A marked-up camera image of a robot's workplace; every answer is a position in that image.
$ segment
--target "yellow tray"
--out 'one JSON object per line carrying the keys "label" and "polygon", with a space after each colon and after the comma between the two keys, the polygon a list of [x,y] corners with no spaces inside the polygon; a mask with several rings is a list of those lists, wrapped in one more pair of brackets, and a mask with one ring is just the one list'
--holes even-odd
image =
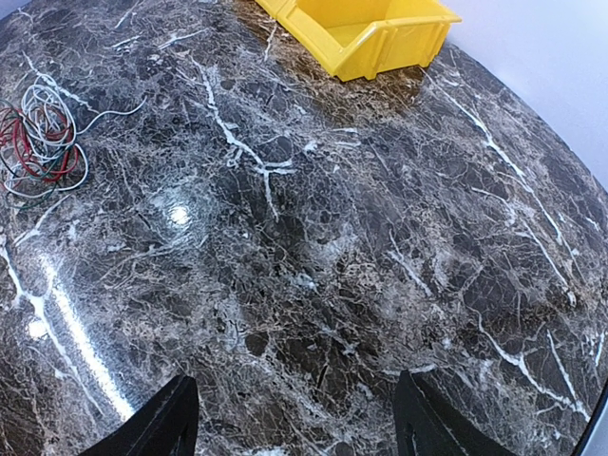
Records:
{"label": "yellow tray", "polygon": [[461,18],[434,0],[256,0],[342,81],[427,67]]}

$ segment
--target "white wall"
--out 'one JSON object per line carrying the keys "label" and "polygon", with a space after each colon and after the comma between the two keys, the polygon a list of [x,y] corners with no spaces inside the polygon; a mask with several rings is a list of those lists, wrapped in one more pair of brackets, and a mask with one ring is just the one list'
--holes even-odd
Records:
{"label": "white wall", "polygon": [[442,0],[450,41],[510,86],[608,188],[608,1]]}
{"label": "white wall", "polygon": [[0,0],[0,19],[8,16],[19,7],[23,7],[29,0]]}

